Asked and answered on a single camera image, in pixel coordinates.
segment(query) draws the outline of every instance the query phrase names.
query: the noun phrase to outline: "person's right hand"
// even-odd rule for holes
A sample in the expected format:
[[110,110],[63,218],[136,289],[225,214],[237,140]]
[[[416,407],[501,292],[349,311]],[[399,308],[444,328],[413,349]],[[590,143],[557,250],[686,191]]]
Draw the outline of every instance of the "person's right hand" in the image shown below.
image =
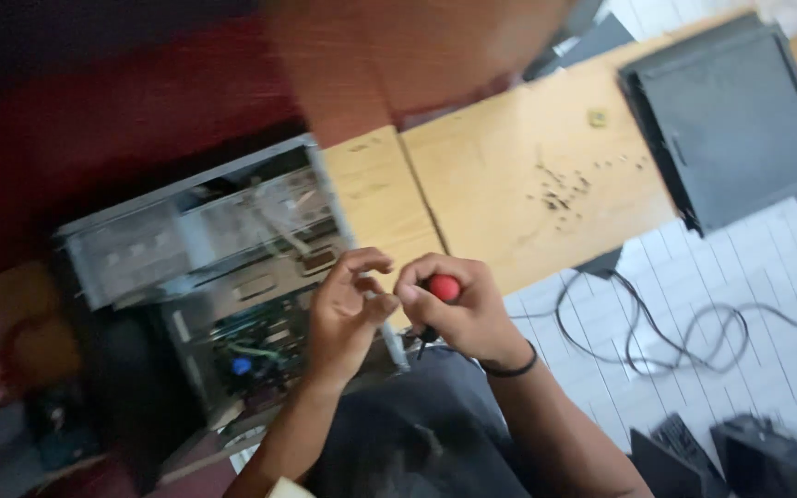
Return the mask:
[[[453,305],[417,286],[436,274],[459,282]],[[492,368],[516,369],[530,361],[530,346],[509,319],[491,270],[481,261],[430,253],[401,269],[395,294],[416,333],[430,325],[448,345]]]

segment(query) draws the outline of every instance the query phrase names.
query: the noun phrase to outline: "black wristband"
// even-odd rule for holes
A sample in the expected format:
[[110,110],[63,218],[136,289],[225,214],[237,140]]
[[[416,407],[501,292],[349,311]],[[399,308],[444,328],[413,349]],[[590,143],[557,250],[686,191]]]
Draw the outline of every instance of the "black wristband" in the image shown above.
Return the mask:
[[495,368],[485,367],[483,364],[481,364],[481,362],[479,362],[479,365],[481,365],[482,370],[484,370],[484,373],[490,375],[491,377],[496,377],[499,379],[509,379],[512,377],[518,377],[520,375],[524,375],[528,373],[528,371],[531,368],[534,368],[534,365],[537,364],[537,359],[539,358],[539,355],[537,354],[537,348],[534,347],[534,345],[531,344],[530,341],[528,341],[528,345],[530,345],[530,351],[531,353],[534,354],[534,357],[531,358],[528,364],[522,368],[517,368],[515,370],[499,370]]

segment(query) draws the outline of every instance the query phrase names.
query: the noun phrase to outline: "hand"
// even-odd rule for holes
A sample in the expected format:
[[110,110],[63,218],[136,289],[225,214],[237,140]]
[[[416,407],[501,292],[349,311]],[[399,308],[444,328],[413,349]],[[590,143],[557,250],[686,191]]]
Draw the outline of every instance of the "hand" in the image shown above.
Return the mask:
[[[377,327],[399,307],[373,277],[360,275],[370,270],[391,273],[393,260],[374,247],[347,251],[316,290],[306,370],[311,382],[343,390],[361,368]],[[368,290],[378,295],[366,299]]]
[[[453,305],[417,286],[435,274],[459,282]],[[521,368],[530,361],[530,346],[509,319],[491,270],[481,261],[425,255],[401,269],[395,293],[416,332],[430,325],[451,347],[489,367]]]

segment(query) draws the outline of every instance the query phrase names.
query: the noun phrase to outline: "black cable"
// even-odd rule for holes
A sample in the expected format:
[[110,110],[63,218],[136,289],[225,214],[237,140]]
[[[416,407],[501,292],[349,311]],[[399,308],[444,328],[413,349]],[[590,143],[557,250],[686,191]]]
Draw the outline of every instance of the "black cable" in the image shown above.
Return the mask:
[[[737,365],[740,358],[742,358],[743,355],[746,353],[747,347],[749,346],[750,343],[749,325],[746,321],[746,317],[743,316],[743,313],[746,311],[759,310],[765,313],[773,314],[780,320],[783,320],[784,322],[789,323],[791,326],[797,328],[797,320],[789,317],[788,315],[781,312],[779,309],[774,308],[770,305],[762,304],[759,302],[752,302],[738,307],[734,307],[724,303],[712,303],[704,306],[696,313],[694,313],[691,322],[688,323],[687,329],[684,331],[684,334],[682,334],[681,344],[677,344],[671,338],[667,337],[666,334],[664,334],[660,330],[660,327],[658,327],[657,324],[654,322],[654,317],[651,315],[651,310],[648,308],[648,305],[645,304],[645,301],[641,299],[641,296],[638,295],[638,292],[635,290],[635,287],[632,285],[632,283],[626,277],[624,277],[614,269],[609,269],[607,272],[612,278],[616,279],[620,283],[620,285],[626,290],[626,292],[632,298],[633,315],[632,319],[630,320],[630,327],[626,331],[625,347],[622,358],[607,358],[595,354],[594,352],[592,352],[592,349],[588,347],[588,344],[582,345],[579,342],[577,342],[574,338],[572,338],[568,333],[567,329],[565,329],[564,323],[561,322],[561,312],[560,312],[561,304],[564,302],[565,298],[567,297],[571,285],[573,285],[574,282],[576,282],[577,279],[581,277],[583,273],[577,272],[577,274],[574,277],[571,277],[570,281],[565,284],[565,286],[561,290],[561,293],[559,294],[558,299],[555,302],[555,308],[552,311],[539,313],[539,314],[525,314],[525,315],[512,316],[511,318],[514,319],[539,318],[539,317],[551,316],[554,314],[555,321],[556,323],[558,323],[559,332],[561,333],[561,335],[571,344],[576,346],[580,351],[586,353],[587,355],[591,356],[592,358],[595,358],[600,362],[628,365],[636,373],[644,376],[658,376],[669,373],[677,369],[692,368],[696,366],[700,366],[702,368],[720,374],[730,371],[731,369],[734,368],[734,366]],[[705,357],[695,355],[688,347],[692,334],[696,330],[697,324],[700,322],[703,316],[713,312],[716,315],[720,314],[724,315],[724,317],[720,317],[722,327],[721,327],[721,334],[719,340],[716,341],[712,351],[709,352],[709,354],[706,355]],[[676,351],[677,355],[674,360],[667,362],[664,360],[648,358],[646,356],[634,356],[632,354],[631,351],[632,341],[635,339],[636,327],[642,315],[645,316],[645,319],[648,321],[648,325],[651,327],[651,329],[654,332],[656,332],[660,340],[671,346]],[[740,330],[742,330],[742,340],[740,341],[739,351],[737,351],[734,357],[724,365],[715,365],[714,358],[718,356],[718,354],[721,352],[722,347],[728,338],[729,329],[731,325],[734,323],[737,323],[740,327]],[[690,364],[689,365],[683,364],[685,360],[690,361]],[[658,368],[658,371],[651,371],[652,367]]]

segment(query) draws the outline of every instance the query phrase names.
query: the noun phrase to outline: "person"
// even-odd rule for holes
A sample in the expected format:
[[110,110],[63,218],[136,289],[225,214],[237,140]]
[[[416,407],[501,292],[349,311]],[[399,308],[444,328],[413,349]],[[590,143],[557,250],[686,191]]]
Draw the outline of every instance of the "person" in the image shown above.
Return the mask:
[[[262,498],[282,477],[319,498],[652,496],[515,328],[484,263],[425,255],[401,269],[393,294],[372,271],[392,272],[393,260],[348,251],[316,291],[307,370],[226,498]],[[417,286],[435,274],[457,279],[455,303]],[[341,397],[399,307],[414,332],[432,326],[448,346]]]

